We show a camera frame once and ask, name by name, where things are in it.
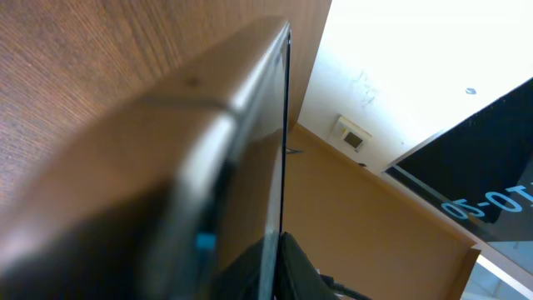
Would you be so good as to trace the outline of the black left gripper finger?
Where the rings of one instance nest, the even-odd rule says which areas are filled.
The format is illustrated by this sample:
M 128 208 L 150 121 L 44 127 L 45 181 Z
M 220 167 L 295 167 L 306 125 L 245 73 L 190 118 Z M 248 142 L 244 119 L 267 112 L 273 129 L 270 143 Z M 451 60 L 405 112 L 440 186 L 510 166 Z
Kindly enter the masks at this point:
M 277 300 L 337 300 L 296 239 L 284 232 L 278 243 L 274 296 Z

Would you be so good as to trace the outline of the black Galaxy flip phone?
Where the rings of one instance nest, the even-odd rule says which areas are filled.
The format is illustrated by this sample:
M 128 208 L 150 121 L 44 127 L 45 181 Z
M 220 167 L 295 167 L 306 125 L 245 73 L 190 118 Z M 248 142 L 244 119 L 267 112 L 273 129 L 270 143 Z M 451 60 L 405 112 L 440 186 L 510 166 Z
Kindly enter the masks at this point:
M 273 298 L 290 61 L 258 18 L 72 137 L 2 219 L 2 298 Z

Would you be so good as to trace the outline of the black sign with blue text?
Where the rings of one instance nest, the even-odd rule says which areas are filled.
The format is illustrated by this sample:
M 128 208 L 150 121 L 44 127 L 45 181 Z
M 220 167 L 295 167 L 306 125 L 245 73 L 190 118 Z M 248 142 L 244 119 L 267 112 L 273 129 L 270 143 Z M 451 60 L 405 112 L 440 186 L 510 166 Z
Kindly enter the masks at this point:
M 386 174 L 486 242 L 532 239 L 532 82 L 420 147 Z

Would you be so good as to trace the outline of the white wall socket plate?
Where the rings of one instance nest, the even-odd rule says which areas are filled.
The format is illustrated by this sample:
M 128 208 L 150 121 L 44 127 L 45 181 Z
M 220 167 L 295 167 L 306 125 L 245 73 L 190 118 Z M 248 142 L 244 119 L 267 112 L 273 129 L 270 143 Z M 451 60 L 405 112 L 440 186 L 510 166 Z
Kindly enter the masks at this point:
M 372 139 L 372 135 L 355 123 L 340 116 L 331 131 L 334 140 L 339 140 L 349 146 L 356 153 Z

